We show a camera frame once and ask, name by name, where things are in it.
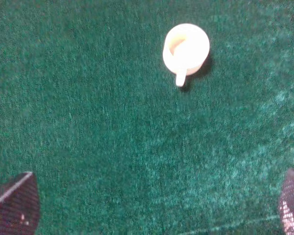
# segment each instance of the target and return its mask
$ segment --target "black mesh object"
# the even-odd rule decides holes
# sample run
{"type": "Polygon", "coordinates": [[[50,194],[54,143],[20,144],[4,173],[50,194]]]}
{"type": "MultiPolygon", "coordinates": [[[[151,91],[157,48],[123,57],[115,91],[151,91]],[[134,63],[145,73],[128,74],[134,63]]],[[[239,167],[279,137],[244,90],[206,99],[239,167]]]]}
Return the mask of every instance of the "black mesh object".
{"type": "Polygon", "coordinates": [[[289,169],[279,198],[280,221],[286,235],[294,235],[294,169],[289,169]]]}
{"type": "Polygon", "coordinates": [[[0,235],[33,235],[40,218],[36,177],[19,174],[0,187],[0,235]]]}

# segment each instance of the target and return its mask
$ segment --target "green felt surface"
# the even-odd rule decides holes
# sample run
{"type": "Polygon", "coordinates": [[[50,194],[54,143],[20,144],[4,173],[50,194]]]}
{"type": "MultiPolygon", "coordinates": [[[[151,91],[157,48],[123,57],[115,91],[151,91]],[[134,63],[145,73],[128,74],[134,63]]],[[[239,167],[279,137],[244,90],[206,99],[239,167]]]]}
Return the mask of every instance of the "green felt surface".
{"type": "Polygon", "coordinates": [[[0,183],[34,171],[37,234],[282,234],[294,0],[0,0],[0,183]],[[210,38],[175,86],[162,48],[210,38]]]}

